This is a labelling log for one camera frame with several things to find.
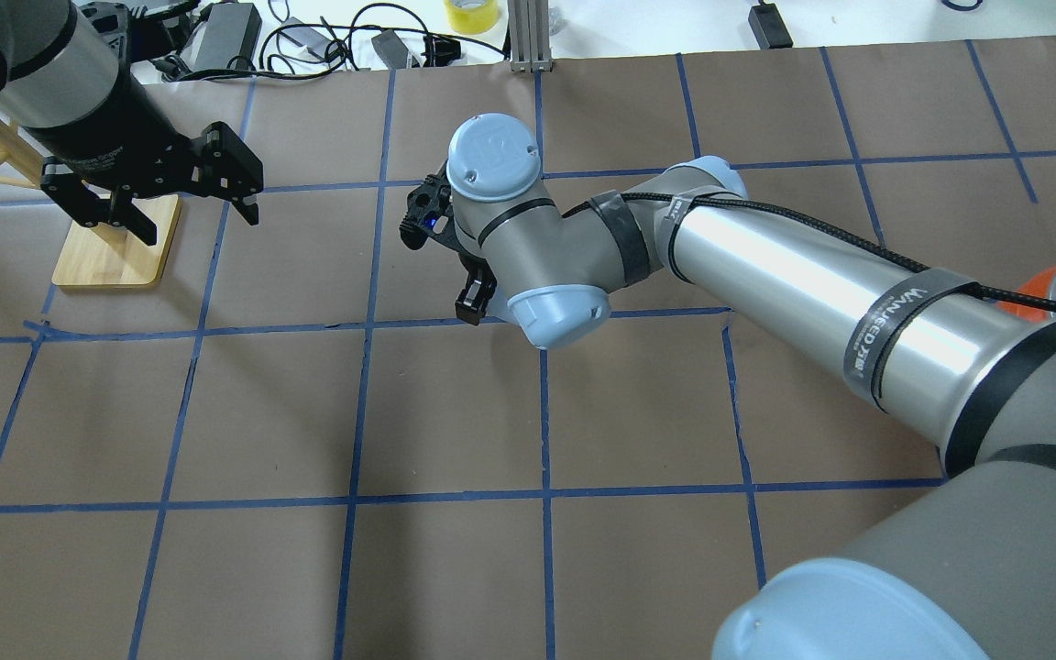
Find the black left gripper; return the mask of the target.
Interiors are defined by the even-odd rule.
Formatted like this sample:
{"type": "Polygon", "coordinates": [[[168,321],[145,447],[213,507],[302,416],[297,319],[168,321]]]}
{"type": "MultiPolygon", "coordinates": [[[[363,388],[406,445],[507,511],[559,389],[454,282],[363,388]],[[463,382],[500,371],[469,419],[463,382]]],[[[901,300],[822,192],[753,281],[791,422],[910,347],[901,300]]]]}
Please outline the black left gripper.
{"type": "Polygon", "coordinates": [[[93,147],[88,154],[53,154],[43,162],[40,189],[71,191],[95,185],[121,191],[109,199],[87,188],[70,197],[70,218],[82,228],[122,228],[146,246],[158,244],[158,226],[134,204],[165,193],[216,197],[231,204],[249,226],[260,223],[257,195],[265,187],[264,166],[251,147],[231,128],[205,128],[189,138],[137,131],[112,147],[93,147]]]}

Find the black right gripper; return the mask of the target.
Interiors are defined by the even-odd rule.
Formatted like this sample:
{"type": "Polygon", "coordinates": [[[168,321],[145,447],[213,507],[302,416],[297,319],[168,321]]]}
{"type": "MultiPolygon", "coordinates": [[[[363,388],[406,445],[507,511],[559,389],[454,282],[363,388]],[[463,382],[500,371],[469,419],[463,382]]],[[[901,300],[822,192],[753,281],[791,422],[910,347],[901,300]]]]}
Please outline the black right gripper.
{"type": "Polygon", "coordinates": [[[480,325],[496,293],[496,276],[476,249],[465,247],[461,225],[454,214],[452,187],[447,167],[429,174],[406,196],[400,239],[407,249],[423,249],[428,241],[458,254],[467,278],[454,302],[456,318],[466,325],[480,325]]]}

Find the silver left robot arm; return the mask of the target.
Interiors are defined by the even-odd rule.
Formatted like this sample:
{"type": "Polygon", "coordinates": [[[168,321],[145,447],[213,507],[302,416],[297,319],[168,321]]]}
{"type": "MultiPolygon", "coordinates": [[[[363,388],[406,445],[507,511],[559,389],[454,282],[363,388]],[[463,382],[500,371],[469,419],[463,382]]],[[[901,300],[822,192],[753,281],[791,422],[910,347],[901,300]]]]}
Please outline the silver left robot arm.
{"type": "Polygon", "coordinates": [[[72,1],[0,1],[0,110],[46,148],[41,191],[77,225],[147,246],[158,227],[139,199],[222,199],[258,225],[259,156],[227,124],[180,133],[130,70],[127,11],[118,21],[101,33],[72,1]]]}

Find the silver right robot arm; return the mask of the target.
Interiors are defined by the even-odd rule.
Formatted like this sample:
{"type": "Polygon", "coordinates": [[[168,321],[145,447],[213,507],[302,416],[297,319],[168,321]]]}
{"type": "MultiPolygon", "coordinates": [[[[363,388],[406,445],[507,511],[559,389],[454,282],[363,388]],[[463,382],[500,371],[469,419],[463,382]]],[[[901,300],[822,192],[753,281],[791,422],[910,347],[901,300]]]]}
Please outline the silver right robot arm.
{"type": "Polygon", "coordinates": [[[400,237],[460,256],[456,316],[538,348],[670,270],[938,449],[947,483],[768,580],[715,659],[1056,659],[1056,298],[985,287],[784,206],[716,156],[560,212],[517,118],[467,118],[400,237]]]}

